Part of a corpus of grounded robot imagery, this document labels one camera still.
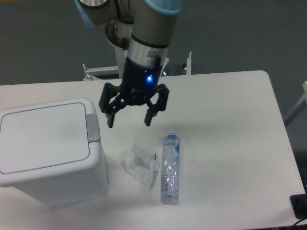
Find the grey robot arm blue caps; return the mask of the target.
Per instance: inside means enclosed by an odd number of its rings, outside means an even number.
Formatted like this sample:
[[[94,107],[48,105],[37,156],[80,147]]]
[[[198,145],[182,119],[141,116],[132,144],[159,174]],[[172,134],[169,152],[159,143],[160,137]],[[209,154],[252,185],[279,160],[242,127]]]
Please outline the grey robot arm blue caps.
[[[169,89],[159,84],[163,63],[183,2],[180,0],[77,0],[75,5],[88,26],[106,25],[112,43],[127,50],[122,82],[104,85],[101,111],[113,126],[115,114],[126,106],[146,104],[145,124],[166,109]]]

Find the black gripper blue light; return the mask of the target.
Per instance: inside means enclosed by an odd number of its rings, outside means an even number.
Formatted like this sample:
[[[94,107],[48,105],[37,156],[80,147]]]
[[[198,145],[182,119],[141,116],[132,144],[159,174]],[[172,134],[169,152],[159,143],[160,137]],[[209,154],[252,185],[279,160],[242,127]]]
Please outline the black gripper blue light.
[[[150,126],[152,118],[159,111],[166,109],[169,89],[165,84],[158,84],[162,70],[162,58],[154,57],[153,65],[144,67],[126,58],[122,83],[115,86],[109,82],[105,83],[99,107],[102,113],[106,114],[109,128],[113,127],[115,114],[127,105],[148,105],[145,116],[145,124]],[[155,104],[151,98],[158,94]]]

